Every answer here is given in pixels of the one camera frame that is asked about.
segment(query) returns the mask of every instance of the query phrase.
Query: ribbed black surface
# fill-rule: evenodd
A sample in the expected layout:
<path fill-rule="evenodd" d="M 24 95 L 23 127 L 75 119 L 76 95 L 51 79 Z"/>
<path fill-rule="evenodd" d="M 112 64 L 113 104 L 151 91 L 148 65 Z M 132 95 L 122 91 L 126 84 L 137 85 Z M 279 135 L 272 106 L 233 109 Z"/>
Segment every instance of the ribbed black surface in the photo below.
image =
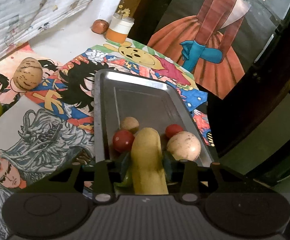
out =
<path fill-rule="evenodd" d="M 242 240 L 213 228 L 195 206 L 173 196 L 121 196 L 97 207 L 78 230 L 58 240 Z M 12 236 L 10 240 L 25 240 Z M 284 240 L 281 235 L 266 240 Z"/>

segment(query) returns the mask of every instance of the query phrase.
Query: round black disc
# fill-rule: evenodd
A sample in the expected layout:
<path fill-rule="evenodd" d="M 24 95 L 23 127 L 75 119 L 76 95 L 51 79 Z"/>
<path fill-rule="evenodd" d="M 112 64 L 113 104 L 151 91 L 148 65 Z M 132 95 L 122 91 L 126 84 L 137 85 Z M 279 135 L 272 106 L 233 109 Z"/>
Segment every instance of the round black disc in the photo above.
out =
<path fill-rule="evenodd" d="M 19 236 L 60 236 L 86 217 L 88 203 L 81 193 L 16 193 L 2 208 L 8 228 Z"/>
<path fill-rule="evenodd" d="M 215 192 L 206 199 L 205 210 L 220 229 L 244 237 L 279 233 L 290 219 L 290 205 L 278 193 Z"/>

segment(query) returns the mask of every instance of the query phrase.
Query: metal bolt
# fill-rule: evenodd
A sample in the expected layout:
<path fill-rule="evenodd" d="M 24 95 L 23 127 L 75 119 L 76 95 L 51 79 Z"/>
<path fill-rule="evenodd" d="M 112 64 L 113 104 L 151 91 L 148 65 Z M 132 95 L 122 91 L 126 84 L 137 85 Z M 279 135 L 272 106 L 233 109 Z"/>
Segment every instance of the metal bolt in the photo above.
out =
<path fill-rule="evenodd" d="M 96 195 L 95 200 L 97 200 L 98 202 L 107 202 L 110 201 L 110 195 L 109 194 L 105 194 L 105 193 L 101 193 Z"/>
<path fill-rule="evenodd" d="M 195 194 L 187 193 L 182 196 L 182 199 L 186 202 L 195 202 L 198 199 L 198 197 Z"/>

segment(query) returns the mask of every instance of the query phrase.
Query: tomato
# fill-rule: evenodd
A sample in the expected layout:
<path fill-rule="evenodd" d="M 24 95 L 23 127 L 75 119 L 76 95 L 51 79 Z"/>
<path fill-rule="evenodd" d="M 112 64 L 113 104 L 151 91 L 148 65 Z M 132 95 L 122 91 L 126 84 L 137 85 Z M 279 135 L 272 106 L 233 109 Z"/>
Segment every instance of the tomato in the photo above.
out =
<path fill-rule="evenodd" d="M 165 134 L 168 139 L 172 138 L 176 133 L 184 131 L 183 127 L 178 124 L 171 124 L 167 126 Z"/>
<path fill-rule="evenodd" d="M 119 153 L 129 152 L 132 149 L 134 135 L 126 130 L 118 130 L 113 136 L 113 147 Z"/>

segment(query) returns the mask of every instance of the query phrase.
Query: orange skirt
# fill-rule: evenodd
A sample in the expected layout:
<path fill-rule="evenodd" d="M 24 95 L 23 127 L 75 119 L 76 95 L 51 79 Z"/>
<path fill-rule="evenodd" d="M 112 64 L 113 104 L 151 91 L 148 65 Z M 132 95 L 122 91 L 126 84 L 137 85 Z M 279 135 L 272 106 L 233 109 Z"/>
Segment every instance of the orange skirt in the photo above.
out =
<path fill-rule="evenodd" d="M 181 54 L 183 47 L 180 43 L 193 41 L 199 28 L 200 23 L 196 16 L 182 18 L 156 32 L 147 46 L 182 65 L 184 63 Z M 206 47 L 217 49 L 222 37 L 222 33 L 215 32 Z M 200 58 L 192 74 L 196 83 L 223 99 L 242 78 L 244 70 L 235 51 L 230 47 L 224 60 L 219 64 Z"/>

